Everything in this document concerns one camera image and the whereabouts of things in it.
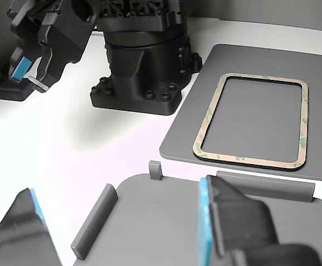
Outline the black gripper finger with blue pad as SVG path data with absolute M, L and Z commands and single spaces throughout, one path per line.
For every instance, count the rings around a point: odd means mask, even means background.
M 281 244 L 268 206 L 224 179 L 200 179 L 197 214 L 198 265 L 321 265 L 303 244 Z
M 61 265 L 32 188 L 17 194 L 0 222 L 0 265 Z

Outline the black gripper oval hole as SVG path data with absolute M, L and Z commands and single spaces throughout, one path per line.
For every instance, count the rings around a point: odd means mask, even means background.
M 28 77 L 40 92 L 47 92 L 67 63 L 83 54 L 98 18 L 97 1 L 38 1 L 27 16 L 9 16 L 17 47 L 9 61 L 9 78 L 20 83 L 38 57 L 37 76 Z

